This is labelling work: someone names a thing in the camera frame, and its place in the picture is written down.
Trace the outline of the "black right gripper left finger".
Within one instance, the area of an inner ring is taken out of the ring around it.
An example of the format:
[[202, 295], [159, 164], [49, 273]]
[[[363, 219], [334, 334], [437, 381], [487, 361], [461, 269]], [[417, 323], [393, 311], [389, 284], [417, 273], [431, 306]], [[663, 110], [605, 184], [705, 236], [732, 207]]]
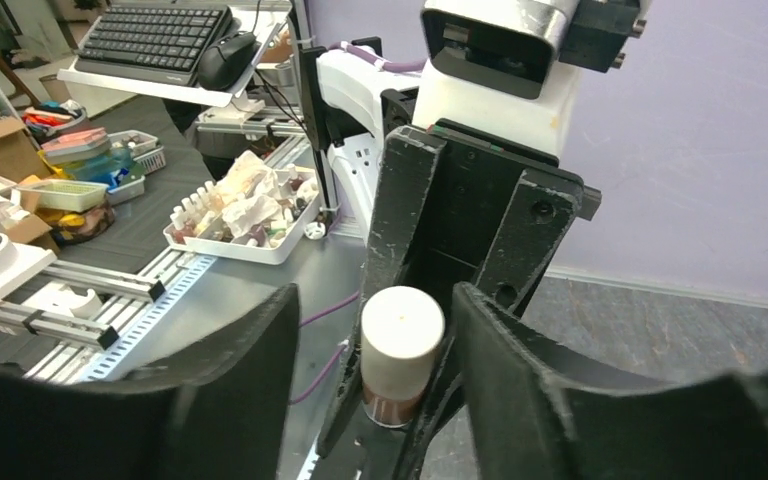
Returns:
[[0, 479], [272, 479], [299, 339], [299, 292], [115, 381], [0, 369]]

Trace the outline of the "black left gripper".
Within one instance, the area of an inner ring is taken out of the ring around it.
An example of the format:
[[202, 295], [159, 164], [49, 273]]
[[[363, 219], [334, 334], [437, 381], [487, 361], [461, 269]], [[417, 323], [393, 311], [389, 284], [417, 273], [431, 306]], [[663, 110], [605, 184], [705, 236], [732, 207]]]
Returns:
[[468, 282], [522, 314], [599, 190], [537, 150], [441, 120], [405, 125], [384, 144], [360, 294], [405, 285], [444, 311]]

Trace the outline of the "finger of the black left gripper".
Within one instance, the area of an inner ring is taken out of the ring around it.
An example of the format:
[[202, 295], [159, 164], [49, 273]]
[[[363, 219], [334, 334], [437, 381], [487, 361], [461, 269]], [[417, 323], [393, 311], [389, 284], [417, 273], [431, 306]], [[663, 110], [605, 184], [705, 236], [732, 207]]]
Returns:
[[353, 446], [362, 424], [360, 312], [365, 298], [361, 291], [356, 292], [354, 298], [357, 311], [353, 317], [345, 358], [337, 371], [337, 384], [317, 440], [316, 452], [321, 458], [329, 457], [335, 450]]
[[438, 362], [432, 371], [416, 417], [409, 424], [392, 479], [418, 479], [427, 449], [436, 434], [463, 407], [463, 379], [454, 333], [444, 338]]

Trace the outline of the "white cap nail polish bottle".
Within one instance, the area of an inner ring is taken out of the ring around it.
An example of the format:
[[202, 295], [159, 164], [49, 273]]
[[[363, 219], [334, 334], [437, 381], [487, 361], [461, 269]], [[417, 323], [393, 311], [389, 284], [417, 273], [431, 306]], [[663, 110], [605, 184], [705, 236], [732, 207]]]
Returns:
[[430, 381], [446, 330], [440, 305], [409, 286], [372, 295], [360, 314], [360, 370], [367, 416], [385, 428], [407, 425]]

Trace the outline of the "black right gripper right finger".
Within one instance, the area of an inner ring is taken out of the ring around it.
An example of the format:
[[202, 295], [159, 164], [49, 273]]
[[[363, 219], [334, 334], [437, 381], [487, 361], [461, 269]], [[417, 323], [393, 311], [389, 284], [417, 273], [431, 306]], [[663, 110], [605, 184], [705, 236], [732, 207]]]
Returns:
[[768, 479], [768, 372], [664, 382], [555, 342], [472, 285], [452, 302], [483, 478]]

